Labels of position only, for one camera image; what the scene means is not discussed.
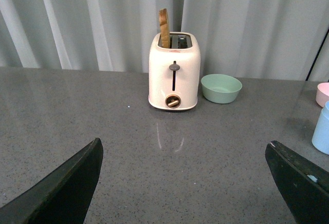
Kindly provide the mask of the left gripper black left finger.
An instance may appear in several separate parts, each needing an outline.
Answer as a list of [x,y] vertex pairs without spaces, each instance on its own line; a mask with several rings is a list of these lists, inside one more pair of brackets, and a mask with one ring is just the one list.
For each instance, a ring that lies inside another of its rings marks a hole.
[[103,146],[96,138],[1,207],[1,223],[84,223],[102,160]]

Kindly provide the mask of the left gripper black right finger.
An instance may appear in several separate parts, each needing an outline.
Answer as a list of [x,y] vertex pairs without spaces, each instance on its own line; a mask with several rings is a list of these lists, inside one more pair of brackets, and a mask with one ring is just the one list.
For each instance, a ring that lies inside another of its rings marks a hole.
[[328,172],[278,141],[265,159],[296,223],[328,223]]

